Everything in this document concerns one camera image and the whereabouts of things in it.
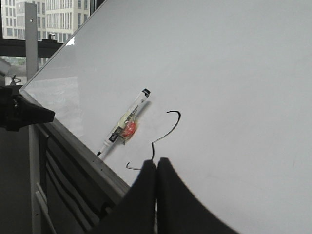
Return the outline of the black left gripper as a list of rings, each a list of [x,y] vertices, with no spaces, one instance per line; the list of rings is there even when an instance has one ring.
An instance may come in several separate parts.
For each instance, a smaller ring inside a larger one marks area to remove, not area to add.
[[[55,112],[32,104],[19,95],[20,86],[0,87],[0,127],[18,132],[21,127],[52,122]]]

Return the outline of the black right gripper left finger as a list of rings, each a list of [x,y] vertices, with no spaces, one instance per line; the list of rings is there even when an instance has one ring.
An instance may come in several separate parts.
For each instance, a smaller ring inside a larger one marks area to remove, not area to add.
[[[94,234],[153,234],[156,166],[146,160],[135,182],[113,211],[93,229]]]

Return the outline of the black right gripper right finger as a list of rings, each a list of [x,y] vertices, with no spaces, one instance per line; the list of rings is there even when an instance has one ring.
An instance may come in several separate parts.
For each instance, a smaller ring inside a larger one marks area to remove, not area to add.
[[[156,170],[157,226],[160,234],[235,234],[192,194],[162,157]]]

